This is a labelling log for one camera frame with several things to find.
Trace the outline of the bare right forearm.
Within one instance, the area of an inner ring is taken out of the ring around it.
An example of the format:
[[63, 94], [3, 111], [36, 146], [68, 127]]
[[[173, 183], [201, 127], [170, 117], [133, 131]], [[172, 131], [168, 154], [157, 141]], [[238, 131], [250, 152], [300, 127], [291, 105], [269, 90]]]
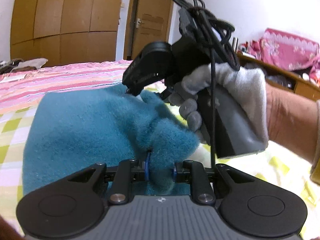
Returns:
[[266, 85], [269, 139], [316, 165], [319, 161], [319, 101]]

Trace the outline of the white gloved right hand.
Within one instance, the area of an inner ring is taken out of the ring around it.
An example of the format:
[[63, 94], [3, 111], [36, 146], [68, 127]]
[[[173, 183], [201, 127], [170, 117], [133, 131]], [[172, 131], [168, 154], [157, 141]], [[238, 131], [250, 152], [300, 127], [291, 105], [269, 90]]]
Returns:
[[[233, 70], [227, 63], [215, 65], [216, 82], [225, 88], [247, 114], [250, 123], [264, 147], [268, 146], [266, 81], [259, 68]], [[169, 102], [178, 106], [180, 116], [187, 120], [188, 127], [200, 139], [208, 143], [209, 136], [201, 131], [202, 116], [197, 110], [195, 96], [211, 84], [211, 65], [203, 65], [182, 79]]]

